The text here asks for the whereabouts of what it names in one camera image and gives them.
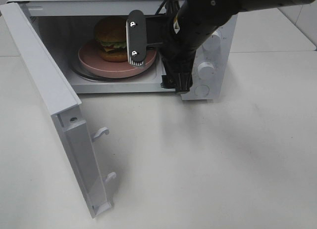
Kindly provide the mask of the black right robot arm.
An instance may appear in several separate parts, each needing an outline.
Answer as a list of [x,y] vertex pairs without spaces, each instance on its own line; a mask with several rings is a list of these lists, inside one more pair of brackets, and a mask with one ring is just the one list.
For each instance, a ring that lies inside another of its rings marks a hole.
[[163,0],[152,19],[160,25],[162,45],[159,52],[166,74],[162,76],[164,89],[187,93],[193,84],[192,69],[196,50],[226,24],[233,15],[284,6],[309,4],[315,0]]

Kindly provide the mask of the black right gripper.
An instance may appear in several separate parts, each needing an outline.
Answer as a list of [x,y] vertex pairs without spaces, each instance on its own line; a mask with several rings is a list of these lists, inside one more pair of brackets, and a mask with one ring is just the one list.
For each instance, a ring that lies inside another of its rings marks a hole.
[[166,13],[146,17],[147,44],[159,50],[165,69],[161,86],[175,89],[177,94],[190,91],[193,84],[194,55],[179,57],[184,51],[183,42],[176,37],[175,19],[180,9],[177,0],[165,2]]

